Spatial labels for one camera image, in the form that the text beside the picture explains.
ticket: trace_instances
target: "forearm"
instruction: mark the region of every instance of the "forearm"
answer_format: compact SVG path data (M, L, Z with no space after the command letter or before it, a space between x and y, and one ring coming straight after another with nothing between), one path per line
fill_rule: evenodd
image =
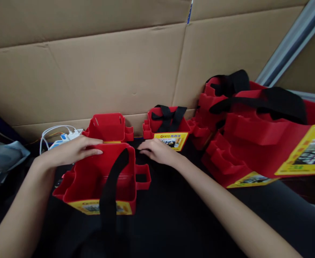
M250 258L301 257L278 233L185 157L174 166Z
M31 257L37 247L54 169L34 162L0 224L0 257Z

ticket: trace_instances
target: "charger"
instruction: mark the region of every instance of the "charger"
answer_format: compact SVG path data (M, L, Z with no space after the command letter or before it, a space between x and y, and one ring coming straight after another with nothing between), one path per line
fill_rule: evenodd
M50 149L53 149L54 147L57 147L57 146L59 146L59 145L61 145L63 143L71 141L71 140L75 139L76 137L79 137L82 134L82 132L83 132L83 129L75 129L75 131L69 132L69 134L62 134L61 135L61 140L55 141L51 145Z
M51 145L51 147L49 147L49 144L48 144L48 142L47 142L46 139L45 139L45 135L46 135L49 131L52 131L53 129L56 129L56 128L58 128L58 127L65 127L65 128L67 128L68 131L69 131L69 133L68 133L68 134L62 134L62 135L61 135L61 140L55 141L55 142ZM73 127L73 126L71 126L71 125L57 125L57 126L53 126L53 127L49 128L49 129L46 129L46 130L42 133L42 137L41 137L41 139L40 139L40 150L39 150L40 155L42 154L42 143L43 143L43 141L44 141L45 144L46 144L47 150L51 150L51 149L53 149L54 147L57 147L57 146L59 146L59 145L61 145L61 144L63 144L63 143L66 143L66 142L68 142L68 141L71 141L71 140L75 139L76 137L80 136L80 135L82 134L82 132L83 132L83 129L76 129L75 127Z

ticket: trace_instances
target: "white cable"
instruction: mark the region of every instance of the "white cable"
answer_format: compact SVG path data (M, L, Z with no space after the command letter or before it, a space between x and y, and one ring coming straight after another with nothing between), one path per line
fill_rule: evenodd
M47 147L47 150L50 150L50 147L49 147L49 144L48 142L46 141L45 139L45 135L49 132L49 131L52 131L53 129L56 129L58 127L65 127L68 129L69 133L72 133L72 131L70 130L69 127L72 127L75 131L76 131L76 128L71 126L71 125L56 125L56 126L53 126L51 128L48 128L46 129L43 133L42 133L42 137L40 139L40 148L39 148L39 154L41 155L42 154L42 144L43 144L43 141L45 141L45 144L46 144L46 147Z

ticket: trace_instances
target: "hand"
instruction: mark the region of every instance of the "hand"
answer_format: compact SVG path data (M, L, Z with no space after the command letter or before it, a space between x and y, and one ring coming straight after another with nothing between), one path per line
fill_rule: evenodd
M46 168L72 164L86 157L102 154L99 149L86 150L86 147L103 143L103 140L80 135L69 142L44 152L35 159L35 162L39 162Z
M139 153L147 155L150 159L171 167L174 167L175 164L181 162L183 157L167 144L156 138L142 142L137 149L141 150Z

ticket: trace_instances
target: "yellow label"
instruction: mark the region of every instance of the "yellow label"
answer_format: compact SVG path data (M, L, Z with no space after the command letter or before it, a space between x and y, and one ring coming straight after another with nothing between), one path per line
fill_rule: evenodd
M117 215L132 215L131 207L128 202L116 201L117 203ZM84 200L69 202L70 206L74 207L87 215L99 215L99 200Z
M313 125L275 175L315 175L315 125Z
M268 185L279 178L268 178L258 174L257 172L252 172L236 181L235 183L228 185L227 188L237 188L237 187L251 187L251 186L262 186Z
M158 138L175 151L181 151L187 135L188 133L158 133L154 135L154 138Z
M121 143L121 141L114 141L114 142L104 142L104 143Z

